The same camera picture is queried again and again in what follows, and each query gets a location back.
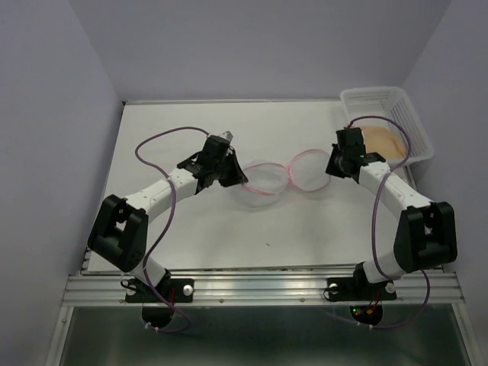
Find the white mesh laundry bag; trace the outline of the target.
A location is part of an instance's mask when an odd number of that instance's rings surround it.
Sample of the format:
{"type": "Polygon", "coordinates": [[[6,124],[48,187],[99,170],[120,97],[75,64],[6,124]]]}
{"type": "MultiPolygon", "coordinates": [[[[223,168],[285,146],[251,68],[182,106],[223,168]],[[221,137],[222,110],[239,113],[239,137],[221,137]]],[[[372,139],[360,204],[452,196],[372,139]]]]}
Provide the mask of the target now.
{"type": "Polygon", "coordinates": [[[252,161],[243,169],[248,181],[234,188],[233,195],[247,207],[260,208],[277,203],[289,188],[305,194],[316,193],[331,181],[326,174],[328,162],[329,154],[322,149],[300,152],[286,164],[252,161]]]}

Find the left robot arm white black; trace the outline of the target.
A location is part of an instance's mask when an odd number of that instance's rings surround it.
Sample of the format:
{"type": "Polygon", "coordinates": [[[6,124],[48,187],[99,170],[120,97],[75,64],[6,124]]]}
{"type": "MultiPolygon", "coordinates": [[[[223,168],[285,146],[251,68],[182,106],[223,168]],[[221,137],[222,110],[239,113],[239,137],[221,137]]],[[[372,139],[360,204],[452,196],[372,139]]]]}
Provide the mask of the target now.
{"type": "Polygon", "coordinates": [[[150,258],[149,225],[167,210],[172,221],[179,201],[199,194],[215,181],[224,188],[248,181],[231,147],[232,139],[229,131],[209,135],[201,151],[149,187],[126,197],[107,196],[88,237],[88,248],[143,282],[143,291],[152,300],[164,299],[169,294],[169,271],[150,258]]]}

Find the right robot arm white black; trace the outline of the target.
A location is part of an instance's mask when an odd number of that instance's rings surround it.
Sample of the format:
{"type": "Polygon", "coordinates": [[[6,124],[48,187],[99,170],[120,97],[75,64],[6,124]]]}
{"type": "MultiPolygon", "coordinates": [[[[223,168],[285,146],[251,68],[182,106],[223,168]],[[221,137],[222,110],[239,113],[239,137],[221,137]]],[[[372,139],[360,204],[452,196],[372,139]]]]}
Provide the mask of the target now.
{"type": "Polygon", "coordinates": [[[434,202],[392,172],[385,158],[367,152],[360,128],[336,132],[337,142],[326,166],[326,174],[350,178],[375,195],[371,218],[373,258],[356,268],[351,289],[359,297],[369,297],[378,283],[394,281],[418,270],[454,262],[458,256],[454,208],[434,202]],[[396,218],[393,245],[377,254],[377,210],[383,204],[396,218]]]}

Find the white plastic basket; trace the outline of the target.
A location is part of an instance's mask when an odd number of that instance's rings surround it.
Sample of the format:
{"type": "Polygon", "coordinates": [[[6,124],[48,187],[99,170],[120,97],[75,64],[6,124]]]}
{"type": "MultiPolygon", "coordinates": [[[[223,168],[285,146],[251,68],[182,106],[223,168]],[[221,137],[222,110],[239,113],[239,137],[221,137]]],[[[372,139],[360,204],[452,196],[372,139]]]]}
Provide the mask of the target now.
{"type": "Polygon", "coordinates": [[[429,160],[434,149],[407,93],[394,86],[351,88],[340,100],[347,121],[359,118],[354,127],[379,127],[401,141],[400,149],[411,149],[406,165],[429,160]]]}

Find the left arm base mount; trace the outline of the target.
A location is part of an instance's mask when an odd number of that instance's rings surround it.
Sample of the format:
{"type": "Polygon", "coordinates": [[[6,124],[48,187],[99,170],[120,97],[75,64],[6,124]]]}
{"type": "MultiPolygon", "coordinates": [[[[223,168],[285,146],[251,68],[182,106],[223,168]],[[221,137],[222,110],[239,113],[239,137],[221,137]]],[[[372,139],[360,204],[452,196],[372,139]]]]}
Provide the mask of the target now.
{"type": "MultiPolygon", "coordinates": [[[[127,303],[160,303],[161,300],[142,281],[131,278],[122,280],[127,303]]],[[[171,278],[162,280],[156,290],[170,303],[191,303],[193,301],[194,280],[191,278],[171,278]]]]}

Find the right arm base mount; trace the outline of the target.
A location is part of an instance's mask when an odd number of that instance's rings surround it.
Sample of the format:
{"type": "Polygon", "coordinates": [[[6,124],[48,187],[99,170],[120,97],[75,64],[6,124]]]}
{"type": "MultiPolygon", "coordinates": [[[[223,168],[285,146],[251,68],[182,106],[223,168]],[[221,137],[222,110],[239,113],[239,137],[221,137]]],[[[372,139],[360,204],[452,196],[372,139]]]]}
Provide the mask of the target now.
{"type": "Polygon", "coordinates": [[[397,293],[395,289],[388,291],[387,285],[393,286],[393,282],[370,283],[366,278],[363,264],[360,263],[355,266],[353,273],[346,277],[327,278],[323,296],[329,302],[396,300],[397,293]]]}

